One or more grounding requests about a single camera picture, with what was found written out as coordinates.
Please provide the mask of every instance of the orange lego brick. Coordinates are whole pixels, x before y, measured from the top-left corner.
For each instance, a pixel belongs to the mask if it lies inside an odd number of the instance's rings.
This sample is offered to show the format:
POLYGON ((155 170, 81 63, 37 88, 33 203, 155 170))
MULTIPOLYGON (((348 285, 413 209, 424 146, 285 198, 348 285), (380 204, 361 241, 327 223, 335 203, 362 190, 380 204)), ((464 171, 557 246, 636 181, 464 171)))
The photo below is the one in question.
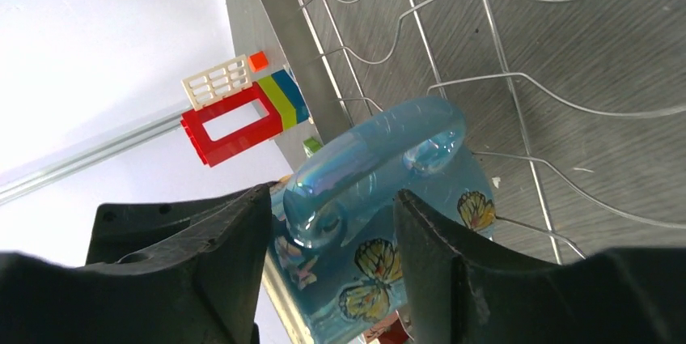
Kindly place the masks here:
POLYGON ((256 73, 260 70, 266 69, 267 66, 269 66, 269 60, 267 60, 265 52, 260 51, 259 53, 253 54, 248 58, 248 65, 250 66, 250 70, 252 70, 253 73, 256 73))

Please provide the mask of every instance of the brushed metal wall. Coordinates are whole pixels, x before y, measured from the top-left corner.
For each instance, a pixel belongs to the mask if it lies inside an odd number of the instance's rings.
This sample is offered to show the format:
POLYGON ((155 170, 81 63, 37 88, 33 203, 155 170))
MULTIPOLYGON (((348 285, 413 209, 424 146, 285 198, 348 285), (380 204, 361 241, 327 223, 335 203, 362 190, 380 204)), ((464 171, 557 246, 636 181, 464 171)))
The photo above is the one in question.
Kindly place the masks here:
MULTIPOLYGON (((686 0, 490 1, 510 70, 596 109, 632 112, 686 103, 686 0)), ((408 0, 329 3, 346 44, 372 60, 391 48, 396 20, 409 8, 408 0)), ((324 46, 337 47, 320 1, 310 10, 324 46)), ((501 72, 481 0, 441 0, 420 14, 443 81, 501 72)), ((359 96, 342 53, 330 58, 345 94, 359 96)), ((388 62, 369 66, 354 60, 354 66, 367 95, 384 107, 423 95, 435 82, 411 17, 388 62)), ((686 223, 686 114, 640 121, 598 117, 559 104, 523 79, 515 85, 534 155, 614 206, 686 223)), ((505 80, 452 87, 447 93, 467 115, 470 148, 524 155, 505 80)), ((360 103, 350 109, 357 122, 369 116, 360 103)), ((302 151, 295 145, 282 148, 290 159, 302 151)), ((479 160, 488 177, 501 179, 493 189, 498 213, 545 227, 528 163, 479 160)), ((686 245, 686 231, 619 218, 579 197, 549 170, 540 168, 540 173, 557 230, 586 253, 615 245, 686 245)), ((520 252, 554 259, 546 236, 500 223, 495 238, 520 252)), ((565 261, 578 258, 566 246, 561 249, 565 261)))

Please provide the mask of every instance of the yellow-green lego brick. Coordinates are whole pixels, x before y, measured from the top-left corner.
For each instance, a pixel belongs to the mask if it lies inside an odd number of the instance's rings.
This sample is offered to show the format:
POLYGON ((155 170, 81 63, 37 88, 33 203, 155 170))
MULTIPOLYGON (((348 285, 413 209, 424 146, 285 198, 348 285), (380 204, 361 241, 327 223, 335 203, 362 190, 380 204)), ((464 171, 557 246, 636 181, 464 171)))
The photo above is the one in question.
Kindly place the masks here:
POLYGON ((279 112, 279 115, 281 115, 283 130, 285 131, 290 127, 295 127, 295 125, 298 124, 298 120, 295 116, 295 107, 290 100, 288 100, 288 97, 286 97, 272 76, 268 75, 263 79, 258 79, 257 84, 260 85, 262 90, 269 98, 269 101, 272 102, 274 107, 279 112))

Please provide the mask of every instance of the green lego brick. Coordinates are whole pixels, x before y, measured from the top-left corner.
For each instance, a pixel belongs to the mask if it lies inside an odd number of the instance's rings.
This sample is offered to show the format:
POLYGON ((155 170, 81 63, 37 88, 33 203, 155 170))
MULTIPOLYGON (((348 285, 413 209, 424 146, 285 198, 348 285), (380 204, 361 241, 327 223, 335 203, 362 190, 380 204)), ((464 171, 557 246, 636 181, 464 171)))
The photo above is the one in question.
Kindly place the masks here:
POLYGON ((314 153, 321 150, 323 146, 321 145, 321 143, 317 142, 316 139, 309 138, 305 142, 303 142, 303 147, 305 148, 305 155, 307 155, 307 157, 309 158, 312 155, 314 155, 314 153))

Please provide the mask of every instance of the blue lego brick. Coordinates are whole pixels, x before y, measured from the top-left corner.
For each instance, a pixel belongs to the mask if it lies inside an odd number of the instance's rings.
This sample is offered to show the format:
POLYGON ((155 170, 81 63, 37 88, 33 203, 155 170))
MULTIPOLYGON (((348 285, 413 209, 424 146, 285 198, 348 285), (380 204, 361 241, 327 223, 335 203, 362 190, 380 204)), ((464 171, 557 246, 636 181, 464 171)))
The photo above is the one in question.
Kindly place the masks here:
POLYGON ((285 70, 279 70, 272 74, 272 78, 282 89, 286 97, 288 97, 288 100, 293 104, 293 108, 295 108, 295 119, 298 123, 307 120, 310 117, 310 112, 307 110, 305 99, 303 99, 303 95, 300 94, 298 85, 295 84, 285 70))

